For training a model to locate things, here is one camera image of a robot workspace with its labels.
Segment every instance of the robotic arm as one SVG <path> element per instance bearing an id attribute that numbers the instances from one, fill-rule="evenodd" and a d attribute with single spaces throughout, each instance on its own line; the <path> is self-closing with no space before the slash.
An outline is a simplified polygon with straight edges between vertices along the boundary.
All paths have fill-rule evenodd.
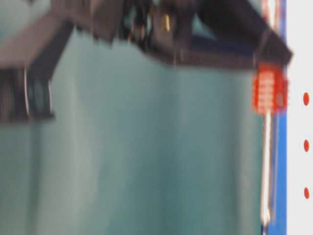
<path id="1" fill-rule="evenodd" d="M 193 33 L 198 16 L 213 38 Z M 50 80 L 73 28 L 129 41 L 171 66 L 285 66 L 291 52 L 247 0 L 51 0 L 49 11 L 0 46 L 0 121 L 53 116 Z"/>

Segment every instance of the metal rod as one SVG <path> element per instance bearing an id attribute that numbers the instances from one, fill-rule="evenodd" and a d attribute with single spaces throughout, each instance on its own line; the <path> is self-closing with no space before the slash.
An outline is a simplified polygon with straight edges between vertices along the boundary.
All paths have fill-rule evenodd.
<path id="1" fill-rule="evenodd" d="M 263 162 L 261 182 L 261 223 L 267 227 L 270 221 L 270 172 L 271 172 L 271 113 L 264 116 Z"/>

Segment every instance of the green background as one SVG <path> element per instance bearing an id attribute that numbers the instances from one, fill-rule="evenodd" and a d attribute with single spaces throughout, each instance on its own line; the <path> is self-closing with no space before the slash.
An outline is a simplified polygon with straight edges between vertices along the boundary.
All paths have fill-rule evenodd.
<path id="1" fill-rule="evenodd" d="M 0 43 L 48 5 L 1 0 Z M 0 127 L 0 235 L 259 234 L 251 78 L 74 32 L 53 76 L 56 119 Z"/>

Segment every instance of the red dot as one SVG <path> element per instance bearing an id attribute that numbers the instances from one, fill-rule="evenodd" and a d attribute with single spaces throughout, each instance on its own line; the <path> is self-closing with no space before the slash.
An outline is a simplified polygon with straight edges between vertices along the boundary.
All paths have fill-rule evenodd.
<path id="1" fill-rule="evenodd" d="M 306 199 L 308 199 L 310 197 L 310 192 L 309 192 L 308 188 L 304 189 L 304 196 Z"/>
<path id="2" fill-rule="evenodd" d="M 310 102 L 310 96 L 309 93 L 305 92 L 303 95 L 303 103 L 305 106 L 307 106 Z"/>
<path id="3" fill-rule="evenodd" d="M 305 140 L 305 141 L 304 141 L 304 150 L 305 150 L 306 152 L 308 152 L 309 148 L 310 148 L 309 141 Z"/>

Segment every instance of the blue panel edge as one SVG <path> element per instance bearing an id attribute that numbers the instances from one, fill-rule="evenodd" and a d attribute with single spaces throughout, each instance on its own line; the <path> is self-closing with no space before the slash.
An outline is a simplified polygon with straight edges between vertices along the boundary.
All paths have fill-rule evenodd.
<path id="1" fill-rule="evenodd" d="M 286 41 L 286 0 L 281 0 L 281 36 Z M 276 220 L 269 225 L 269 235 L 287 235 L 287 114 L 278 115 L 278 167 Z"/>

